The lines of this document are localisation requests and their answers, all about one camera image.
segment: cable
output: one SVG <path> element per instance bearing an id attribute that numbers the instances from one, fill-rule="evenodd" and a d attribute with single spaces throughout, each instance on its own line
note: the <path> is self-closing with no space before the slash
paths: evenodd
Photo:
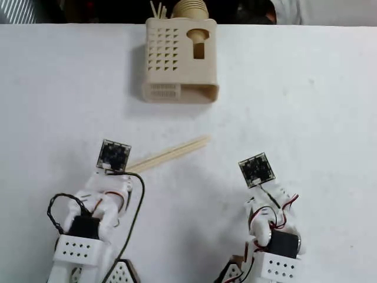
<path id="1" fill-rule="evenodd" d="M 252 264 L 250 264 L 250 267 L 249 267 L 249 270 L 248 270 L 247 273 L 246 273 L 246 276 L 245 276 L 245 277 L 244 277 L 239 283 L 245 282 L 245 280 L 247 279 L 247 277 L 248 277 L 249 274 L 250 274 L 250 271 L 252 270 L 253 264 L 254 264 L 254 258 L 252 259 Z M 240 278 L 243 274 L 244 274 L 244 272 L 242 272 L 240 275 L 238 275 L 238 276 L 236 276 L 236 277 L 233 277 L 233 278 L 228 279 L 228 280 L 225 281 L 224 283 L 231 283 L 231 282 L 234 282 L 234 280 L 237 280 L 237 279 Z"/>
<path id="2" fill-rule="evenodd" d="M 276 226 L 276 229 L 283 229 L 283 228 L 285 227 L 285 224 L 287 224 L 287 216 L 286 216 L 285 213 L 284 213 L 284 209 L 285 209 L 288 205 L 289 205 L 289 207 L 290 207 L 290 206 L 292 205 L 292 203 L 295 202 L 296 199 L 298 199 L 298 198 L 299 198 L 299 195 L 294 195 L 290 201 L 288 201 L 287 203 L 285 203 L 285 204 L 283 205 L 283 207 L 282 207 L 282 212 L 283 212 L 283 219 L 284 219 L 284 220 L 283 220 L 283 223 L 282 223 L 282 224 Z"/>
<path id="3" fill-rule="evenodd" d="M 118 193 L 118 192 L 113 192 L 112 190 L 109 191 L 109 192 L 105 192 L 105 195 L 107 195 L 107 194 L 116 195 L 116 196 L 119 196 L 119 197 L 122 198 L 122 205 L 120 206 L 120 208 L 119 208 L 119 210 L 118 210 L 118 213 L 121 212 L 121 210 L 122 210 L 122 208 L 123 208 L 123 206 L 124 206 L 124 203 L 125 203 L 125 201 L 124 201 L 124 196 L 123 196 L 122 194 Z"/>
<path id="4" fill-rule="evenodd" d="M 258 187 L 268 195 L 269 199 L 277 206 L 277 208 L 281 208 L 276 199 L 262 187 L 262 184 L 259 184 Z"/>
<path id="5" fill-rule="evenodd" d="M 81 200 L 79 200 L 78 198 L 76 198 L 75 196 L 67 194 L 67 193 L 57 193 L 49 202 L 49 205 L 48 205 L 48 208 L 47 208 L 47 216 L 50 218 L 52 224 L 54 224 L 54 226 L 58 230 L 59 234 L 64 234 L 63 228 L 61 227 L 61 225 L 58 222 L 55 221 L 54 217 L 51 214 L 51 208 L 54 205 L 55 200 L 60 196 L 65 196 L 66 198 L 70 198 L 70 199 L 73 199 L 74 201 L 76 201 L 78 206 L 81 209 L 81 215 L 82 216 L 90 216 L 91 214 L 90 214 L 89 210 L 85 207 L 83 202 Z"/>
<path id="6" fill-rule="evenodd" d="M 106 174 L 106 175 L 109 175 L 109 176 L 119 176 L 119 175 L 129 175 L 129 176 L 134 176 L 136 178 L 139 179 L 140 183 L 141 183 L 141 197 L 140 197 L 140 201 L 139 201 L 139 204 L 137 206 L 137 209 L 136 209 L 136 213 L 135 213 L 135 216 L 134 216 L 134 219 L 132 221 L 132 224 L 131 224 L 131 228 L 130 228 L 130 231 L 128 233 L 128 236 L 127 236 L 127 239 L 125 240 L 125 243 L 121 249 L 121 251 L 119 252 L 118 256 L 116 257 L 113 265 L 111 266 L 111 268 L 109 269 L 109 271 L 107 272 L 105 278 L 102 280 L 102 283 L 106 283 L 106 280 L 110 277 L 110 274 L 111 272 L 113 271 L 114 267 L 116 266 L 117 262 L 121 259 L 122 257 L 122 254 L 124 253 L 127 245 L 128 245 L 128 242 L 130 241 L 130 238 L 131 238 L 131 234 L 132 234 L 132 231 L 134 229 L 134 226 L 135 226 L 135 222 L 136 222 L 136 219 L 137 219 L 137 216 L 139 214 L 139 211 L 140 211 L 140 207 L 141 207 L 141 204 L 143 202 L 143 199 L 144 199 L 144 194 L 145 194 L 145 184 L 144 184 L 144 181 L 143 181 L 143 178 L 139 175 L 139 174 L 136 174 L 136 173 L 132 173 L 132 172 L 114 172 L 114 173 L 109 173 L 109 174 Z"/>
<path id="7" fill-rule="evenodd" d="M 264 209 L 264 208 L 270 208 L 270 209 L 272 210 L 273 214 L 275 215 L 275 223 L 273 223 L 273 222 L 271 221 L 271 222 L 270 222 L 270 226 L 274 228 L 274 227 L 277 225 L 277 215 L 276 215 L 275 210 L 274 210 L 271 206 L 266 205 L 266 206 L 262 206 L 261 208 L 258 208 L 257 211 L 255 211 L 253 214 L 252 214 L 253 210 L 252 210 L 252 209 L 250 210 L 250 215 L 249 215 L 249 229 L 251 229 L 251 224 L 252 224 L 252 221 L 254 220 L 254 218 L 255 218 L 255 217 L 258 215 L 258 213 L 261 212 L 262 209 Z"/>

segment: black circuit board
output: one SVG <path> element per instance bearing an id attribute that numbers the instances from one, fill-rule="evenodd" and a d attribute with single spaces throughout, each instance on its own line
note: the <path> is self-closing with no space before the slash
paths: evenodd
<path id="1" fill-rule="evenodd" d="M 97 167 L 115 172 L 123 172 L 125 171 L 130 151 L 131 146 L 111 140 L 104 140 L 100 156 L 98 157 Z"/>
<path id="2" fill-rule="evenodd" d="M 257 179 L 260 179 L 261 184 L 275 179 L 275 175 L 272 172 L 265 153 L 255 155 L 239 162 L 238 164 L 241 168 L 243 177 L 245 178 L 247 187 L 249 188 L 257 185 L 254 183 Z"/>

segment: white table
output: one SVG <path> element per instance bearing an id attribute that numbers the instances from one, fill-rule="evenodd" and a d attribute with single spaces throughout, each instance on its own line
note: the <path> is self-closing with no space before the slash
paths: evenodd
<path id="1" fill-rule="evenodd" d="M 140 25 L 0 25 L 0 281 L 46 280 L 48 201 L 83 186 L 103 138 L 132 161 L 211 134 L 143 173 L 125 253 L 142 282 L 213 282 L 242 254 L 237 162 L 260 152 L 301 195 L 304 282 L 374 282 L 377 28 L 220 26 L 212 105 L 141 101 L 144 41 Z"/>

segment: red wire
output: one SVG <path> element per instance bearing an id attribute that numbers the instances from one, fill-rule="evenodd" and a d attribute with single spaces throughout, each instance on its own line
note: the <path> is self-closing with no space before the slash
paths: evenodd
<path id="1" fill-rule="evenodd" d="M 292 205 L 293 202 L 296 201 L 296 199 L 299 198 L 299 195 L 295 195 L 290 201 L 288 201 L 287 203 L 285 203 L 283 206 L 282 206 L 282 211 L 283 211 L 283 223 L 278 225 L 277 227 L 275 227 L 276 229 L 283 229 L 285 224 L 287 224 L 287 216 L 285 216 L 285 213 L 284 213 L 284 209 L 289 205 L 289 207 Z"/>

